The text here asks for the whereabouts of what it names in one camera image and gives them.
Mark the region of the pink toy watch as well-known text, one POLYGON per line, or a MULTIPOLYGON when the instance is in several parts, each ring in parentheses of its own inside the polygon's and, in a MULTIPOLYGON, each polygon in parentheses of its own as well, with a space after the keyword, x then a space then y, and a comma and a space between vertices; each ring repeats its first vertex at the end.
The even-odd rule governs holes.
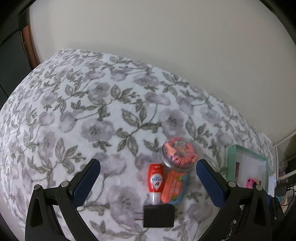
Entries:
POLYGON ((255 178, 249 178, 246 183, 246 188, 253 189, 257 185, 257 180, 255 178))

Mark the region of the purple marker tube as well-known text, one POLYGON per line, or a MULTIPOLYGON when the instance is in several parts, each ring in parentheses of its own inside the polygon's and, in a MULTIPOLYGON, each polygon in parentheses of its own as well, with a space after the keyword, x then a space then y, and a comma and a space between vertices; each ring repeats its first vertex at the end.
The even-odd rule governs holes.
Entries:
POLYGON ((236 163, 235 163, 235 182, 238 181, 239 167, 240 167, 240 163, 239 163, 239 162, 236 162, 236 163))

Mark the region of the black power bank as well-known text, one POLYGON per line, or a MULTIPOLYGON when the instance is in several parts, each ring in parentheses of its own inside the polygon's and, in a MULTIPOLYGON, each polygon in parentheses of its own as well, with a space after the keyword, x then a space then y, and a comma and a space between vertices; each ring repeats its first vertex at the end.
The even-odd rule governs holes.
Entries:
POLYGON ((286 193, 287 193, 287 186, 282 185, 282 183, 278 184, 275 187, 275 190, 274 190, 275 196, 277 196, 277 197, 285 196, 286 193))

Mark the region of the green rimmed white tray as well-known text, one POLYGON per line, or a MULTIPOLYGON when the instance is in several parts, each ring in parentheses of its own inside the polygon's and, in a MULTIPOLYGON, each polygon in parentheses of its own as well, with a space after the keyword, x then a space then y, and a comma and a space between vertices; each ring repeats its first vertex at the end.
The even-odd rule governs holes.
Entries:
POLYGON ((227 150, 227 181, 235 182, 246 188, 249 178, 255 178, 257 185, 268 191, 269 164, 267 158, 240 145, 232 145, 227 150), (238 181, 235 182, 235 163, 239 162, 238 181))

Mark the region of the orange blue tape dispenser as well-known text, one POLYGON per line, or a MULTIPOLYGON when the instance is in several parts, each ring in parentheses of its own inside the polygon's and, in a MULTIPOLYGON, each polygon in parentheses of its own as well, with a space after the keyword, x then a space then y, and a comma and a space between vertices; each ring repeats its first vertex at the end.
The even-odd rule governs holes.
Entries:
POLYGON ((165 204, 178 205, 183 200, 188 185, 189 173, 169 171, 161 194, 165 204))

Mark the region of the clear jar of pink clips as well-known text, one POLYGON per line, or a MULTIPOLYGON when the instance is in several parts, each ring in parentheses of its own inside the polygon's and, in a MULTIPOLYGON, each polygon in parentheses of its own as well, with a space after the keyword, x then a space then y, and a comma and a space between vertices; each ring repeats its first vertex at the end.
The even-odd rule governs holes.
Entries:
POLYGON ((161 159, 170 169, 187 172, 193 168, 199 158, 196 146, 184 137, 171 136, 161 148, 161 159))

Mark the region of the black square box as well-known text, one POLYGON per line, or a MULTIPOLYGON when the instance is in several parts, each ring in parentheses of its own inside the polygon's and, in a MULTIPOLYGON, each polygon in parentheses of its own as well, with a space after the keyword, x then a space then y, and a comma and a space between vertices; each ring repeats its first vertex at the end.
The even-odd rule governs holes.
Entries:
POLYGON ((167 228, 175 222, 175 207, 170 204, 145 205, 143 227, 167 228))

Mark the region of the red white glue bottle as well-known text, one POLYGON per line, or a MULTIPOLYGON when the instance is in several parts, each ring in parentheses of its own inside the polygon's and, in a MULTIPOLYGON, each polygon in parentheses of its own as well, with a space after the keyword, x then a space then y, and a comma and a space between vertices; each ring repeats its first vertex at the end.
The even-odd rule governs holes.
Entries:
POLYGON ((161 194, 164 187, 164 171, 162 164, 152 163, 149 165, 147 186, 152 205, 161 203, 161 194))

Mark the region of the floral grey white blanket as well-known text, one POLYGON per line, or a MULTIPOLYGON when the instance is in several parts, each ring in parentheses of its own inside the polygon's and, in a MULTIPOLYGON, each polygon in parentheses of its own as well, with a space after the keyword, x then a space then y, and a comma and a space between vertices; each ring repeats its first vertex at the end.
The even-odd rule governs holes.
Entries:
POLYGON ((1 109, 1 208, 11 229, 24 240, 36 184, 56 187, 97 158, 102 170, 79 212, 99 240, 198 240, 218 209, 194 170, 172 228, 145 228, 139 219, 149 164, 170 136, 193 141, 222 175, 235 144, 273 165, 264 133, 184 78, 112 54, 58 51, 1 109))

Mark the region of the brown wooden door frame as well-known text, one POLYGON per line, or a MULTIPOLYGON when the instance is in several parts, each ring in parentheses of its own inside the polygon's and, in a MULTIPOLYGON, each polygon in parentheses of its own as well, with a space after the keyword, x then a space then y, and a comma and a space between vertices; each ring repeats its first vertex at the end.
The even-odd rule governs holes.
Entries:
POLYGON ((30 25, 26 25, 21 30, 21 38, 23 49, 29 61, 30 68, 35 69, 40 64, 40 60, 36 52, 30 25))

